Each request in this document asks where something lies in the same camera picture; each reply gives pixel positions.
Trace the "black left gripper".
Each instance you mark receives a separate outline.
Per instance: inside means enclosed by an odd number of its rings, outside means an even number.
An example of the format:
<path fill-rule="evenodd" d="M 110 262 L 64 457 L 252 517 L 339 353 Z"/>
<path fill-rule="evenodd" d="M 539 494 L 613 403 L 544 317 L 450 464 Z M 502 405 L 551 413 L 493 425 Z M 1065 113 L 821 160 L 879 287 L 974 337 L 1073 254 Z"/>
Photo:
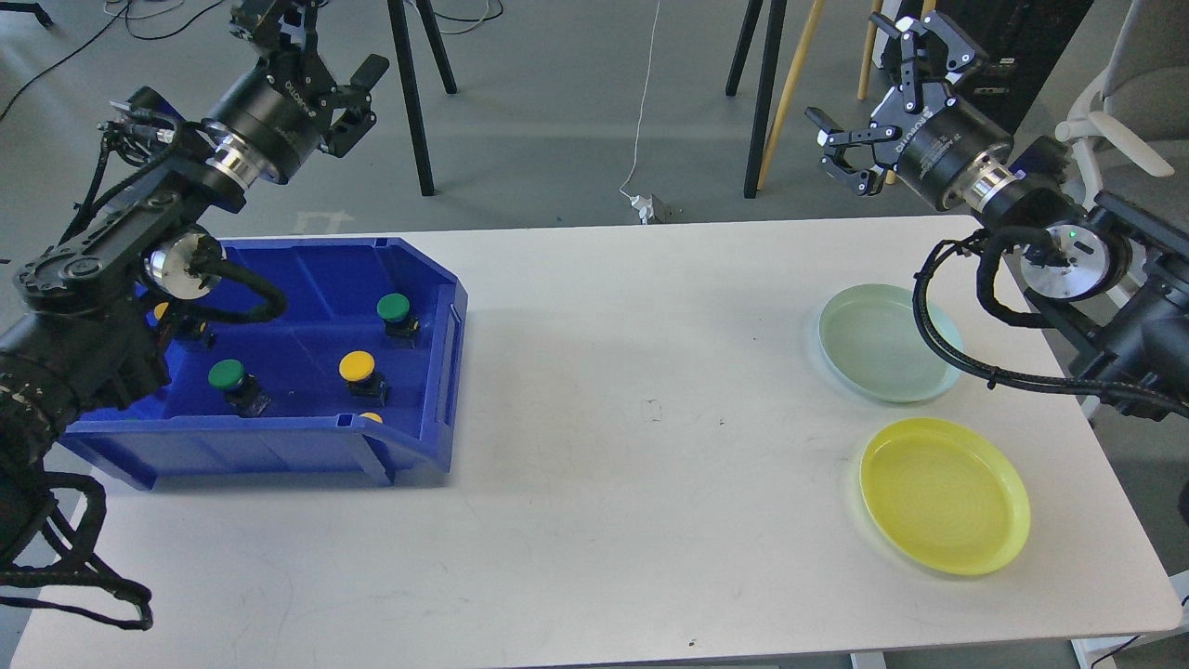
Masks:
<path fill-rule="evenodd" d="M 251 44 L 254 68 L 203 119 L 208 164 L 235 185 L 284 185 L 314 151 L 344 157 L 375 127 L 372 90 L 390 67 L 370 53 L 335 82 L 317 52 L 322 1 L 234 1 L 229 33 Z"/>

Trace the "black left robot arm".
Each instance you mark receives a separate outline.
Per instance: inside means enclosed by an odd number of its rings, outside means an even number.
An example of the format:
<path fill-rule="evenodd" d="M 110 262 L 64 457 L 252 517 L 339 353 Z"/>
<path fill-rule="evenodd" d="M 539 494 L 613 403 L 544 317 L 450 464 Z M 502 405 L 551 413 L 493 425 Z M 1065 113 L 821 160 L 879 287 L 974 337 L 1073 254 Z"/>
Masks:
<path fill-rule="evenodd" d="M 4 333 L 4 587 L 95 588 L 136 618 L 59 610 L 152 627 L 150 589 L 95 551 L 105 488 L 48 471 L 46 454 L 82 415 L 166 386 L 166 347 L 184 322 L 259 323 L 287 310 L 284 292 L 229 261 L 197 221 L 210 207 L 241 212 L 256 181 L 284 185 L 313 152 L 341 157 L 375 126 L 372 89 L 389 59 L 371 53 L 338 82 L 317 51 L 319 10 L 235 4 L 229 30 L 254 48 L 254 67 L 202 120 L 151 88 L 120 103 L 71 225 L 15 270 L 27 313 Z"/>

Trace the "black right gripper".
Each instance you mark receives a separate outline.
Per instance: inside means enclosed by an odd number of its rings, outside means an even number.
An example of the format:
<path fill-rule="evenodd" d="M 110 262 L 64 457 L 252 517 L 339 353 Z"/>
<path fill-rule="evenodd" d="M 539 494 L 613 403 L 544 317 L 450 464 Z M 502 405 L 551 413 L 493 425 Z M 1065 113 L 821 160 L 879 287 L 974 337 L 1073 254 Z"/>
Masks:
<path fill-rule="evenodd" d="M 895 86 L 866 130 L 841 128 L 824 111 L 807 107 L 805 116 L 818 127 L 823 149 L 820 169 L 857 196 L 877 195 L 887 169 L 893 170 L 937 212 L 946 212 L 960 203 L 955 181 L 973 160 L 988 154 L 1004 162 L 1013 149 L 1012 135 L 949 86 L 976 72 L 988 55 L 939 11 L 901 21 L 874 11 L 868 21 L 895 48 L 881 62 Z M 857 149 L 872 149 L 872 166 L 847 160 L 847 152 Z"/>

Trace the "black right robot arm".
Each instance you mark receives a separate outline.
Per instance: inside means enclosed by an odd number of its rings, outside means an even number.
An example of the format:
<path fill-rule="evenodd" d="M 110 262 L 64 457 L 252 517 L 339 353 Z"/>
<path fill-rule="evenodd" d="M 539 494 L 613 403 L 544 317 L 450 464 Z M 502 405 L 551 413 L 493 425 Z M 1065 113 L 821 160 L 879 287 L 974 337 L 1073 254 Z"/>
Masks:
<path fill-rule="evenodd" d="M 914 276 L 910 313 L 925 346 L 989 387 L 1095 397 L 1118 414 L 1185 415 L 1185 232 L 1113 193 L 1092 208 L 1056 185 L 1049 138 L 1033 162 L 1007 164 L 1013 141 L 956 86 L 986 62 L 984 50 L 938 11 L 870 25 L 897 44 L 897 77 L 866 128 L 845 130 L 823 111 L 820 168 L 858 196 L 880 193 L 889 173 L 937 212 L 970 207 L 980 229 L 945 240 Z M 1068 377 L 995 367 L 957 351 L 926 308 L 930 282 L 950 255 L 976 255 L 975 295 L 993 318 L 1053 329 L 1078 355 Z"/>

